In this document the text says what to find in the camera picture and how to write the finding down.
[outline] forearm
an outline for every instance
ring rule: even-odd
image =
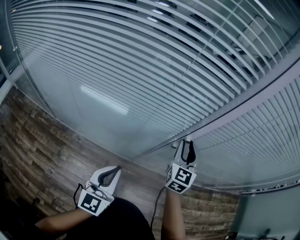
[[[45,233],[64,234],[93,215],[78,208],[69,212],[45,217],[36,223],[36,226]]]
[[[183,240],[186,238],[180,195],[169,189],[166,190],[161,236],[162,240]]]

